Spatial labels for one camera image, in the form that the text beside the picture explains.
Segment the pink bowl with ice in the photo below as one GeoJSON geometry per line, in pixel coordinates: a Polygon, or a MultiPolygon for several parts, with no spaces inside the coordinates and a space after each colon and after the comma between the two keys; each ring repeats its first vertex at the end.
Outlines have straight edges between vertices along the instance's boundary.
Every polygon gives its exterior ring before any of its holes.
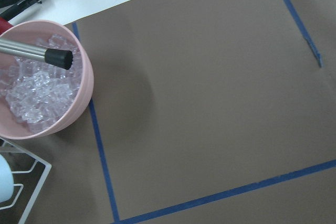
{"type": "Polygon", "coordinates": [[[83,114],[92,97],[94,76],[89,57],[73,32],[56,22],[36,20],[9,28],[1,38],[74,54],[69,70],[1,54],[1,137],[47,136],[83,114]]]}

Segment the light blue cup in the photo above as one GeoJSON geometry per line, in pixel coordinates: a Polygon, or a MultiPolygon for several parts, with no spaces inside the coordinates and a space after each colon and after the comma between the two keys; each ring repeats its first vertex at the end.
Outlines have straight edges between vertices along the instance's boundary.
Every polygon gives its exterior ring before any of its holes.
{"type": "Polygon", "coordinates": [[[1,155],[1,202],[11,199],[13,192],[13,174],[7,160],[1,155]]]}

